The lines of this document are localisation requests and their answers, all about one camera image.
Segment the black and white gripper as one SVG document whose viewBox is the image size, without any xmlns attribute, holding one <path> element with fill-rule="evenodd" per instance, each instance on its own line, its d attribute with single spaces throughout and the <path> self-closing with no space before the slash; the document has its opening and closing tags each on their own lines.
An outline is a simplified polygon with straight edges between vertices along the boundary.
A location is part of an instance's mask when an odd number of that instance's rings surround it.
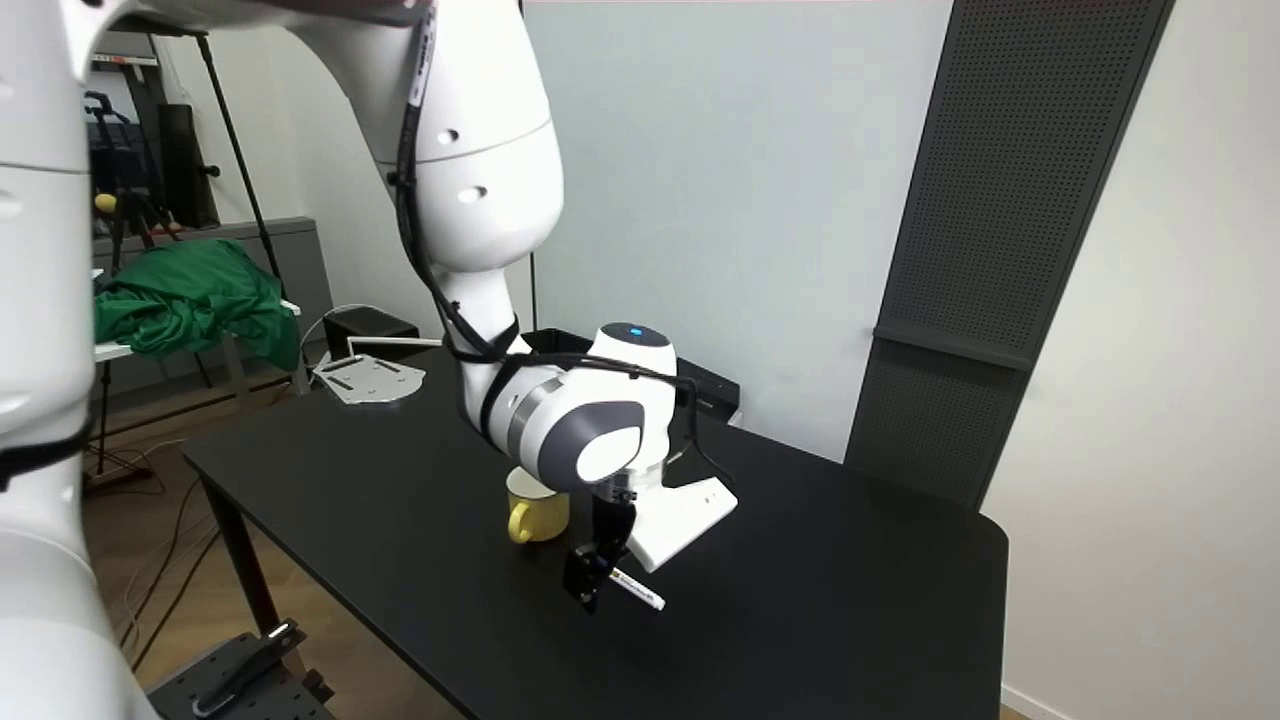
<svg viewBox="0 0 1280 720">
<path fill-rule="evenodd" d="M 737 494 L 720 476 L 669 486 L 669 435 L 641 435 L 641 451 L 591 490 L 591 546 L 562 559 L 562 593 L 591 613 L 611 565 L 635 556 L 660 571 L 705 532 L 737 514 Z"/>
</svg>

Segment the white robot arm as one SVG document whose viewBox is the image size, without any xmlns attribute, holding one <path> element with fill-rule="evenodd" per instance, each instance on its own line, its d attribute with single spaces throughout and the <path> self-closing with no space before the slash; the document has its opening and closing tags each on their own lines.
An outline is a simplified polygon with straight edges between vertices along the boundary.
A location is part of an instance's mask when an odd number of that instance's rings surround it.
<svg viewBox="0 0 1280 720">
<path fill-rule="evenodd" d="M 686 384 L 669 338 L 611 320 L 578 351 L 521 334 L 503 270 L 559 220 L 562 163 L 516 0 L 0 0 L 0 720 L 160 720 L 80 523 L 94 375 L 85 77 L 120 22 L 277 24 L 337 77 L 459 365 L 466 424 L 556 494 L 597 501 L 584 588 L 656 571 L 737 496 L 669 486 Z"/>
</svg>

